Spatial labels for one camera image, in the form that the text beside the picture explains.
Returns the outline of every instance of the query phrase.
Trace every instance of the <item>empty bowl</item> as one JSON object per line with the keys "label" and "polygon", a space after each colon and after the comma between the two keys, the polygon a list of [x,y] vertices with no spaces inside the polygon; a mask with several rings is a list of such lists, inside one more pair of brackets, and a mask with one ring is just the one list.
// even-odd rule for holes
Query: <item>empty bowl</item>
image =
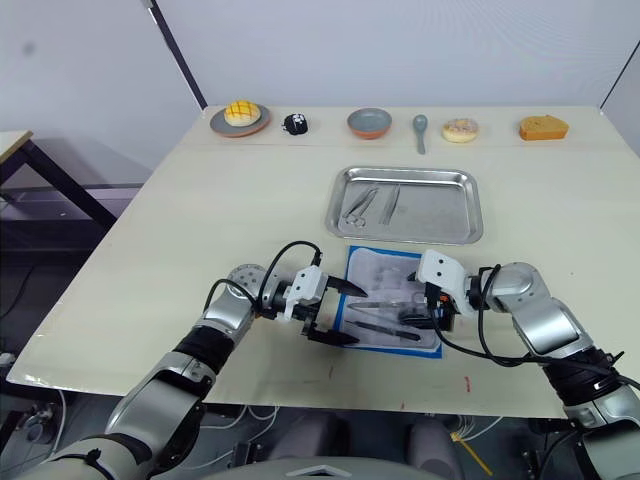
{"label": "empty bowl", "polygon": [[360,138],[373,140],[387,133],[391,126],[391,115],[380,108],[361,108],[349,115],[347,124]]}

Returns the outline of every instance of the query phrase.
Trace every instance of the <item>bread bun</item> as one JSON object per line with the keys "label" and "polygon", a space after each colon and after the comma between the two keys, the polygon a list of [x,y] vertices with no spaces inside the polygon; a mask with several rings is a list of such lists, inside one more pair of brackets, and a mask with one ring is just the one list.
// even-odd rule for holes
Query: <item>bread bun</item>
{"label": "bread bun", "polygon": [[527,117],[520,122],[520,136],[523,140],[557,140],[564,138],[569,131],[569,124],[559,118]]}
{"label": "bread bun", "polygon": [[454,118],[444,124],[442,136],[448,142],[470,142],[478,136],[478,123],[471,118]]}
{"label": "bread bun", "polygon": [[248,127],[260,120],[260,109],[248,100],[236,100],[224,109],[224,120],[232,127]]}

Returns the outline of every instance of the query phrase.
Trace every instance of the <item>spoon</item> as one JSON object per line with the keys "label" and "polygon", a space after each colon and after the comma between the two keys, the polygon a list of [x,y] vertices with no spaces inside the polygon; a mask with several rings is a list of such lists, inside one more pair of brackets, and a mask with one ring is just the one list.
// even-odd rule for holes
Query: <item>spoon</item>
{"label": "spoon", "polygon": [[418,153],[424,155],[426,150],[424,148],[424,132],[427,131],[427,117],[424,115],[416,115],[413,118],[413,130],[418,136]]}

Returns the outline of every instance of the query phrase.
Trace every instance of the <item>white wall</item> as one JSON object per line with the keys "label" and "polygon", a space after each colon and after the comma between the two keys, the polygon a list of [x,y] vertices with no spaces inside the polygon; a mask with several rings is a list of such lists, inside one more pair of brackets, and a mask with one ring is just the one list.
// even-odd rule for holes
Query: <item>white wall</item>
{"label": "white wall", "polygon": [[210,104],[600,105],[637,0],[160,0]]}
{"label": "white wall", "polygon": [[640,50],[629,62],[602,110],[640,156]]}
{"label": "white wall", "polygon": [[[199,108],[138,0],[2,0],[0,129],[83,184],[144,182]],[[23,168],[5,186],[41,184]]]}

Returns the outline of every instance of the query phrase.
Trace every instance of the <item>stainless steel tray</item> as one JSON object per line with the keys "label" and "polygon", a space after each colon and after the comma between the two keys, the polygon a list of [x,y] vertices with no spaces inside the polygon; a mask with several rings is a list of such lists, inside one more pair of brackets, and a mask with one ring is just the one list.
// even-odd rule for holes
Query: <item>stainless steel tray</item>
{"label": "stainless steel tray", "polygon": [[[385,225],[381,219],[396,185],[400,194]],[[362,215],[365,225],[348,223],[344,215],[371,187],[378,190]],[[336,179],[325,223],[339,237],[363,240],[464,245],[482,236],[478,187],[460,170],[347,168]]]}

